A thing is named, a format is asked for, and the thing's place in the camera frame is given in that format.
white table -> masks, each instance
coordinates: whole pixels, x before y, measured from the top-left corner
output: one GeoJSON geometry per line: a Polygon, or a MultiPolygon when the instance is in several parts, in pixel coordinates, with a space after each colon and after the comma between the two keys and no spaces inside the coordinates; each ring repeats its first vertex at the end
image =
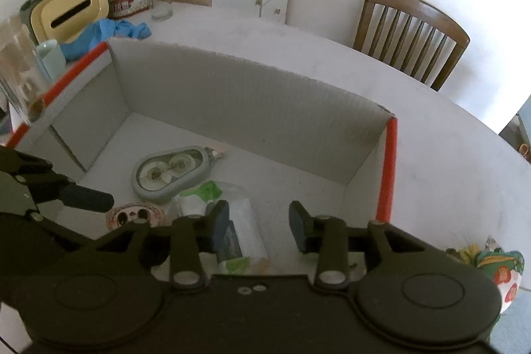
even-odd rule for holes
{"type": "MultiPolygon", "coordinates": [[[[349,47],[237,10],[176,3],[167,21],[153,22],[147,11],[131,22],[148,23],[159,42],[260,62],[386,107],[398,118],[392,223],[440,248],[481,245],[491,235],[531,257],[531,167],[443,95],[349,47]]],[[[531,277],[523,286],[531,288],[531,277]]]]}

light blue mug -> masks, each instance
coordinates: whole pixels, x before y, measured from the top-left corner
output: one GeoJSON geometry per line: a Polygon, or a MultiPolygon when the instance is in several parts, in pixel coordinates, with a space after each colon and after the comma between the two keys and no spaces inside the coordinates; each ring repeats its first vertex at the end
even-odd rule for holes
{"type": "Polygon", "coordinates": [[[37,46],[37,54],[52,83],[66,72],[66,59],[56,39],[49,39],[37,46]]]}

cardboard box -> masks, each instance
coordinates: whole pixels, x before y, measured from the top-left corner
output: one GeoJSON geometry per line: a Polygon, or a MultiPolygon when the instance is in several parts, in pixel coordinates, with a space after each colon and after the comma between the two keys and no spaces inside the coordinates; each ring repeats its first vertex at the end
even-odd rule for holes
{"type": "MultiPolygon", "coordinates": [[[[186,145],[226,152],[211,178],[249,194],[267,252],[283,273],[304,272],[288,226],[299,200],[350,226],[390,221],[397,119],[358,95],[273,67],[178,45],[113,38],[45,97],[47,110],[9,145],[54,163],[79,184],[138,201],[134,165],[186,145]]],[[[103,215],[69,208],[56,221],[86,236],[103,215]]]]}

glass jar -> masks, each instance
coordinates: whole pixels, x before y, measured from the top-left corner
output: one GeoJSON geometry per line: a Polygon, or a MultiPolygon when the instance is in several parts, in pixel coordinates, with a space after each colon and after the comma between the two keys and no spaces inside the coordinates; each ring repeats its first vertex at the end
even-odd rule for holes
{"type": "Polygon", "coordinates": [[[50,88],[44,66],[28,28],[18,16],[0,23],[0,89],[20,115],[31,124],[44,111],[42,96],[50,88]]]}

chair backrest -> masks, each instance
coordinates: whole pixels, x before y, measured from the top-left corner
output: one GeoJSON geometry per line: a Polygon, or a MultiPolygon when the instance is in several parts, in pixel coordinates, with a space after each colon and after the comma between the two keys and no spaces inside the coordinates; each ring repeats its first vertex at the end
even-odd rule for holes
{"type": "Polygon", "coordinates": [[[362,51],[363,49],[363,45],[367,37],[367,32],[369,30],[372,15],[376,5],[383,5],[384,9],[380,17],[380,21],[378,22],[378,26],[376,27],[371,47],[368,51],[368,55],[371,57],[376,58],[375,50],[378,46],[378,43],[380,42],[380,37],[382,36],[382,31],[386,23],[389,8],[392,8],[396,11],[389,27],[389,31],[387,32],[385,42],[383,43],[380,56],[378,57],[378,59],[382,62],[386,58],[386,55],[391,46],[391,42],[394,39],[395,31],[397,29],[397,24],[401,14],[405,13],[407,16],[405,25],[402,29],[402,32],[400,33],[400,37],[396,43],[395,50],[393,51],[391,60],[389,62],[389,65],[391,65],[392,67],[395,66],[397,60],[400,57],[400,54],[402,53],[404,42],[410,30],[412,18],[415,17],[419,20],[415,35],[413,36],[413,39],[411,40],[410,46],[406,52],[402,64],[400,65],[400,71],[402,72],[406,70],[408,64],[410,64],[410,61],[412,61],[412,56],[418,45],[424,25],[428,24],[428,26],[431,27],[429,34],[426,38],[426,42],[424,43],[418,55],[418,58],[414,63],[413,69],[411,70],[411,77],[415,77],[418,73],[420,66],[424,61],[424,58],[428,53],[429,46],[433,41],[435,32],[439,30],[443,34],[439,45],[435,49],[435,52],[431,60],[429,61],[426,69],[424,70],[424,74],[420,79],[422,83],[426,83],[426,80],[431,74],[433,67],[439,60],[439,56],[444,48],[445,43],[447,42],[447,39],[452,39],[456,43],[446,62],[442,66],[442,69],[440,70],[439,74],[437,74],[433,84],[431,85],[432,89],[438,91],[441,88],[442,84],[445,82],[445,80],[448,78],[448,76],[456,66],[456,63],[466,50],[466,47],[468,47],[468,44],[470,43],[470,38],[468,37],[466,32],[461,28],[461,26],[459,26],[454,20],[452,20],[442,11],[421,0],[365,0],[365,4],[363,5],[362,16],[359,20],[356,38],[354,40],[354,45],[352,46],[354,50],[362,51]]]}

